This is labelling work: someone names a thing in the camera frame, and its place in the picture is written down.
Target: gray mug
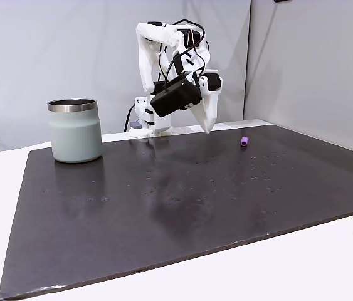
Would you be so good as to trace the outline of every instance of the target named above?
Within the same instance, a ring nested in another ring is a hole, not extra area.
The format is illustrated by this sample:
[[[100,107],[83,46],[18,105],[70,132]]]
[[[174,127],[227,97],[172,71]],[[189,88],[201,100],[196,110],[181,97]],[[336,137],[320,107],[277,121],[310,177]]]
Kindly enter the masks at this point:
[[[81,163],[101,156],[101,123],[97,101],[65,99],[48,102],[53,157]]]

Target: stainless steel rim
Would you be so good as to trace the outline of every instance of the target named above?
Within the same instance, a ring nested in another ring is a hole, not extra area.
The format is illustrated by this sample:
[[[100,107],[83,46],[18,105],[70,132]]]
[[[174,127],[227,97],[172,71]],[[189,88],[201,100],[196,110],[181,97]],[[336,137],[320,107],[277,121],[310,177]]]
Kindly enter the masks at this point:
[[[81,112],[97,108],[97,101],[94,99],[71,98],[48,102],[48,110],[51,112]]]

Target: white table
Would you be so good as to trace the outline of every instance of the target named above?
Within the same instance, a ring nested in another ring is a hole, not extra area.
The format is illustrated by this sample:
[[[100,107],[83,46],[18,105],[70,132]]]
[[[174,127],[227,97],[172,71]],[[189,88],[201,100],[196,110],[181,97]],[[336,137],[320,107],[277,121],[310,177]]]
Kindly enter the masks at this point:
[[[251,120],[214,129],[266,124]],[[177,129],[190,132],[200,129]],[[103,135],[104,142],[127,139],[125,133]],[[49,146],[0,152],[0,281],[28,152]],[[32,300],[353,300],[353,216]]]

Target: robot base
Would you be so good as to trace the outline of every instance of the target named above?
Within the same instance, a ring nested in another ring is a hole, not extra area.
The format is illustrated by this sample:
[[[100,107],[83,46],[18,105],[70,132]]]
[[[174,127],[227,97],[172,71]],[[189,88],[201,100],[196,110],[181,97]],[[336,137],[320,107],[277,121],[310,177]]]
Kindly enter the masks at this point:
[[[156,132],[150,129],[142,128],[142,129],[130,129],[129,135],[133,138],[141,139],[141,138],[152,138],[152,137],[162,137],[162,136],[170,136],[172,134],[173,127],[162,131]]]

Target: black wire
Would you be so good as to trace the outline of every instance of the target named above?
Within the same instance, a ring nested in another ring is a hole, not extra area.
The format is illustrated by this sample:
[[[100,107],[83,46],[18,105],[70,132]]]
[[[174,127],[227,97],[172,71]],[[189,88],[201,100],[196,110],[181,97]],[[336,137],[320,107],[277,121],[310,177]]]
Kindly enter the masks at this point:
[[[182,55],[185,55],[187,52],[189,52],[190,50],[194,49],[194,47],[198,46],[200,44],[200,42],[204,39],[204,36],[206,34],[206,31],[204,30],[204,28],[200,25],[200,24],[197,24],[195,22],[192,22],[192,21],[189,21],[187,19],[183,19],[183,20],[180,20],[176,23],[174,23],[174,25],[178,25],[179,23],[182,23],[182,22],[186,22],[186,23],[189,23],[189,24],[192,24],[192,25],[195,25],[197,26],[198,28],[200,28],[202,31],[203,31],[203,34],[201,35],[200,39],[198,40],[197,43],[195,43],[193,46],[189,47],[187,50],[183,51],[182,53],[176,55],[171,63],[169,64],[169,67],[168,69],[166,70],[166,74],[165,74],[165,82],[164,82],[164,90],[167,91],[167,87],[166,87],[166,84],[167,84],[167,81],[168,81],[168,74],[172,68],[172,65],[174,64],[175,60],[180,58]]]
[[[127,113],[125,130],[124,130],[125,133],[127,132],[127,124],[129,123],[130,114],[132,113],[133,108],[134,108],[134,105],[130,108],[129,112]]]
[[[162,43],[159,45],[159,58],[158,58],[158,65],[159,65],[159,69],[162,73],[162,76],[165,78],[165,74],[164,72],[162,71],[162,67],[161,67],[161,51],[162,51]]]
[[[191,35],[192,35],[192,40],[193,40],[193,43],[194,43],[194,37],[193,37],[193,32],[190,30],[189,31],[189,34],[191,33]],[[200,74],[199,74],[199,77],[203,74],[203,72],[204,72],[204,69],[206,68],[206,61],[204,61],[204,58],[202,58],[201,57],[201,55],[199,55],[198,54],[198,52],[197,52],[197,49],[196,49],[196,47],[194,47],[194,52],[197,54],[197,56],[203,61],[203,64],[204,64],[204,66],[203,67],[201,67],[201,68],[198,68],[198,70],[200,70],[200,69],[202,69],[201,70],[201,72],[200,72]]]
[[[162,50],[162,43],[159,45],[159,57],[158,57],[158,65],[159,65],[159,69],[160,69],[160,71],[161,71],[161,73],[162,73],[162,76],[165,78],[165,74],[164,74],[164,72],[162,71],[162,67],[161,67],[161,50]],[[161,79],[161,73],[158,73],[158,82],[159,82],[159,80]]]

